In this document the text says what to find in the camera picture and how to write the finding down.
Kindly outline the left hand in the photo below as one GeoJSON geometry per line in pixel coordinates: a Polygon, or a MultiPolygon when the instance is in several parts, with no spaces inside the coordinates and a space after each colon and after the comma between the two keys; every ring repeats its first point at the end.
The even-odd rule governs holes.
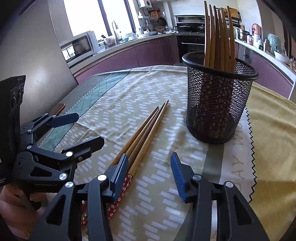
{"type": "Polygon", "coordinates": [[[24,192],[17,185],[4,186],[1,191],[1,216],[15,237],[28,240],[45,208],[30,210],[22,201],[22,195],[24,192]]]}

